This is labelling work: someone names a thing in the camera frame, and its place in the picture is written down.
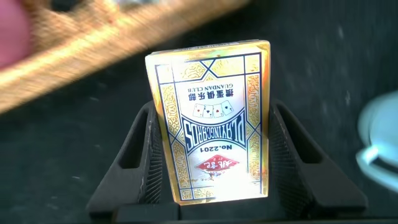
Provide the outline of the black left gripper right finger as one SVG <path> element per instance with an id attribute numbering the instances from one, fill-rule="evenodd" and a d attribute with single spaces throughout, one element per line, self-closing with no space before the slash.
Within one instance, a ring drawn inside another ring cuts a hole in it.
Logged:
<path id="1" fill-rule="evenodd" d="M 288 217 L 355 216 L 368 198 L 281 101 L 269 113 L 271 178 Z"/>

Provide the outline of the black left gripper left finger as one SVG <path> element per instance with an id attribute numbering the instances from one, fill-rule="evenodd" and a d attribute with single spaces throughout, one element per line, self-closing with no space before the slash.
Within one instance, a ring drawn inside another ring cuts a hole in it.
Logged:
<path id="1" fill-rule="evenodd" d="M 154 102 L 146 103 L 134 122 L 86 210 L 110 213 L 122 205 L 159 203 L 164 153 Z"/>

